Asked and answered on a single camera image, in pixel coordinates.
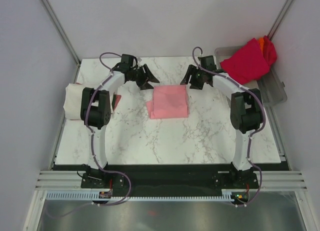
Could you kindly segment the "pink t shirt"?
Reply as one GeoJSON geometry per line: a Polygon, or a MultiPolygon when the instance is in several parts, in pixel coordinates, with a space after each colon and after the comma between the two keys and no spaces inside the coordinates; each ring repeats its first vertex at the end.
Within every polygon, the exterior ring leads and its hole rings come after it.
{"type": "Polygon", "coordinates": [[[152,100],[146,102],[150,119],[176,119],[189,116],[185,85],[161,85],[153,90],[152,100]]]}

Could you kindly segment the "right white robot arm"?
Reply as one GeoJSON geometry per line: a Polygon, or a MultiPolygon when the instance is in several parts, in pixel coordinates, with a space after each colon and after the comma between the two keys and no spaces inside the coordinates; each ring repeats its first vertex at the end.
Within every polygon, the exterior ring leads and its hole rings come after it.
{"type": "Polygon", "coordinates": [[[258,88],[249,89],[239,84],[223,70],[216,69],[212,55],[199,57],[198,60],[195,65],[188,66],[180,84],[190,84],[190,88],[195,90],[202,90],[204,84],[208,84],[230,99],[230,121],[236,134],[232,165],[236,171],[229,175],[229,182],[233,187],[240,188],[247,182],[243,171],[253,166],[250,158],[253,135],[266,125],[261,92],[258,88]]]}

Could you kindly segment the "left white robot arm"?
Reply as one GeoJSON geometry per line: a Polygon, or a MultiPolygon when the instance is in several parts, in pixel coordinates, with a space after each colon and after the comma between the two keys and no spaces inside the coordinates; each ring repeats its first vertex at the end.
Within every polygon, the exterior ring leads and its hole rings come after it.
{"type": "Polygon", "coordinates": [[[160,82],[147,64],[141,64],[136,56],[118,55],[120,61],[109,67],[102,60],[104,55],[117,56],[113,52],[104,52],[99,56],[100,63],[109,70],[109,74],[96,88],[83,89],[80,106],[80,118],[88,129],[90,140],[88,166],[99,170],[92,176],[92,182],[99,188],[106,187],[110,182],[109,174],[104,172],[108,165],[105,133],[114,111],[118,88],[126,82],[135,82],[140,90],[151,90],[154,88],[151,83],[160,82]]]}

